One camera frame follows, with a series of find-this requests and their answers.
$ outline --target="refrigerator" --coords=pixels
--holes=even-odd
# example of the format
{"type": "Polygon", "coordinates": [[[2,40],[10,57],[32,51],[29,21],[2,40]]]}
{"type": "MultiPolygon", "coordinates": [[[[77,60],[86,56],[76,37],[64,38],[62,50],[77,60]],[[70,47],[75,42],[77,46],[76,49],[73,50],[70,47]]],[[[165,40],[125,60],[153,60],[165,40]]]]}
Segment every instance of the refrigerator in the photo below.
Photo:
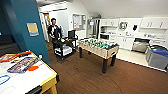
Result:
{"type": "Polygon", "coordinates": [[[90,37],[98,39],[99,36],[99,26],[100,26],[100,19],[91,19],[89,21],[90,25],[90,37]]]}

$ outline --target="foosball table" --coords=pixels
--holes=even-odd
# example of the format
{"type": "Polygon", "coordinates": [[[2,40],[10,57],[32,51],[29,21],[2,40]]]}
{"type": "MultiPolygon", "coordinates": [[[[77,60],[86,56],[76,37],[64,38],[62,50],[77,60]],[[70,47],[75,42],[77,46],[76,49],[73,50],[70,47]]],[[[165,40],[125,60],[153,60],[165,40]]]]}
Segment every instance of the foosball table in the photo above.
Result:
{"type": "Polygon", "coordinates": [[[106,73],[107,70],[107,62],[110,57],[111,66],[114,66],[116,54],[118,53],[119,45],[117,43],[109,43],[107,41],[102,41],[98,39],[81,39],[78,41],[79,43],[79,57],[82,58],[82,49],[88,51],[88,54],[95,54],[103,58],[103,67],[102,72],[106,73]]]}

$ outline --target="appliance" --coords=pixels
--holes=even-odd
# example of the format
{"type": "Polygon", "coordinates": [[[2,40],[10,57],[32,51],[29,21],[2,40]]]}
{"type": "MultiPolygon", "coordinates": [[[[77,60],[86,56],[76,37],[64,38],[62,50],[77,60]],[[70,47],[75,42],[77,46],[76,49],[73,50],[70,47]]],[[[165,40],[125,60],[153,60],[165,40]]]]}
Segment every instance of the appliance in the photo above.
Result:
{"type": "Polygon", "coordinates": [[[149,46],[148,39],[135,38],[132,50],[138,52],[146,52],[147,46],[149,46]]]}
{"type": "Polygon", "coordinates": [[[68,31],[68,38],[69,38],[69,39],[75,38],[75,31],[76,31],[76,30],[68,31]]]}
{"type": "Polygon", "coordinates": [[[105,27],[104,26],[101,27],[101,33],[105,33],[105,27]]]}
{"type": "Polygon", "coordinates": [[[100,20],[99,19],[91,19],[90,25],[91,25],[91,32],[92,32],[90,34],[91,37],[98,39],[100,20]]]}
{"type": "Polygon", "coordinates": [[[100,39],[106,39],[106,40],[109,40],[109,35],[100,34],[100,39]]]}

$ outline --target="man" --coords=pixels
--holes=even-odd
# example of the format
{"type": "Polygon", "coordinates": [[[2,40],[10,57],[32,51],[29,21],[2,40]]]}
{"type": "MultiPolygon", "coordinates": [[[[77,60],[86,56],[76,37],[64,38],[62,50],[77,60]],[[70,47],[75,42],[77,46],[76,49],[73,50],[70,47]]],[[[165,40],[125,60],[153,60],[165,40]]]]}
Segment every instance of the man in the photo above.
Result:
{"type": "Polygon", "coordinates": [[[61,32],[61,28],[59,28],[56,25],[56,19],[55,18],[52,18],[51,22],[52,22],[52,25],[50,25],[48,27],[48,34],[52,38],[53,50],[54,50],[55,48],[59,47],[59,45],[54,43],[54,41],[58,40],[59,38],[62,38],[62,32],[61,32]]]}

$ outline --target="dark shirt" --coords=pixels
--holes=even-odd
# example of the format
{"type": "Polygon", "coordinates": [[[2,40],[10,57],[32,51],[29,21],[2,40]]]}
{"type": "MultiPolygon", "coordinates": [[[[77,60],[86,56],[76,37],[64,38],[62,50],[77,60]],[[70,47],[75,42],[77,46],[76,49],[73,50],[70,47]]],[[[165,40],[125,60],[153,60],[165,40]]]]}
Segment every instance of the dark shirt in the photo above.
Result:
{"type": "Polygon", "coordinates": [[[52,32],[52,27],[54,27],[54,26],[50,25],[48,27],[48,34],[51,34],[52,36],[54,36],[55,37],[54,40],[58,40],[58,38],[62,38],[61,28],[59,28],[57,25],[55,25],[56,29],[54,29],[54,32],[51,33],[52,32]]]}

